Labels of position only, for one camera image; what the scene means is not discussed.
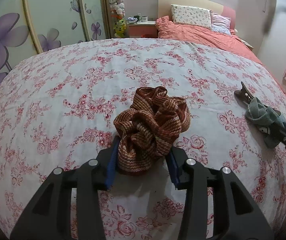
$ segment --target nightstand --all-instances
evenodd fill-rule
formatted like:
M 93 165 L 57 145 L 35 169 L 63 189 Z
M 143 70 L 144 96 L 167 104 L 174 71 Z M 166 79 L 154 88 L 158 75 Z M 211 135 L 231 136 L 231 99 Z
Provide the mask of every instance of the nightstand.
M 153 35 L 157 37 L 155 21 L 129 24 L 127 27 L 130 38 L 140 38 L 144 34 Z
M 241 38 L 240 38 L 240 40 L 241 40 L 241 42 L 243 43 L 243 44 L 245 44 L 246 45 L 246 47 L 248 47 L 249 49 L 250 49 L 250 51 L 252 51 L 253 49 L 254 49 L 254 47 L 252 47 L 249 43 L 247 43 L 245 40 L 242 40 Z

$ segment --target sliding wardrobe door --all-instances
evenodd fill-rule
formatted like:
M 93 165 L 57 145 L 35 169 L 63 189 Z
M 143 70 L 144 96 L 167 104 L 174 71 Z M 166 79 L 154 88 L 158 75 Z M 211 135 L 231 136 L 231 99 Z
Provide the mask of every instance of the sliding wardrobe door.
M 42 51 L 86 41 L 78 0 L 27 0 Z
M 0 82 L 20 61 L 36 54 L 22 0 L 0 0 Z
M 106 0 L 83 0 L 85 25 L 90 40 L 104 40 L 109 38 L 106 27 Z

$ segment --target yellow plush toy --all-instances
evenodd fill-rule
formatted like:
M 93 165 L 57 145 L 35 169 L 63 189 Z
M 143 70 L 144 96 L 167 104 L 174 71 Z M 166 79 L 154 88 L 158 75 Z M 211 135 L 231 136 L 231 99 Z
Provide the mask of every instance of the yellow plush toy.
M 124 38 L 124 31 L 126 29 L 126 24 L 124 19 L 117 21 L 114 25 L 115 37 Z

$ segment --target brown scrunchie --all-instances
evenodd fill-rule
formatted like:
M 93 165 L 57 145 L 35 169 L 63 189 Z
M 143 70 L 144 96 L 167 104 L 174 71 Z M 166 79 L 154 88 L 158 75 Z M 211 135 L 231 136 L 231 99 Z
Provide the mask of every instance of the brown scrunchie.
M 139 175 L 169 153 L 179 134 L 189 128 L 190 113 L 186 100 L 167 96 L 164 87 L 142 87 L 113 123 L 121 137 L 118 167 Z

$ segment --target green mug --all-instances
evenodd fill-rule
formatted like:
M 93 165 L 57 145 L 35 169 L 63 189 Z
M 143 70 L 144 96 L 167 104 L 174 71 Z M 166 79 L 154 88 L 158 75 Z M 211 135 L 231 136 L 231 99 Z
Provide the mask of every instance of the green mug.
M 142 20 L 142 17 L 140 17 L 139 15 L 134 16 L 134 18 L 136 18 L 136 19 L 137 19 L 137 21 Z

